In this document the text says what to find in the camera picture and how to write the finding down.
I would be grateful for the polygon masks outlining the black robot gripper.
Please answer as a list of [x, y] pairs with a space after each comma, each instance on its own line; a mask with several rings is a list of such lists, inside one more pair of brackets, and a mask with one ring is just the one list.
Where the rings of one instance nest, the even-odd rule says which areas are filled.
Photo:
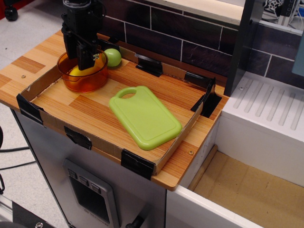
[[77, 57], [79, 70], [95, 65], [99, 46], [97, 32], [103, 26], [101, 0], [64, 0], [62, 33], [69, 59]]

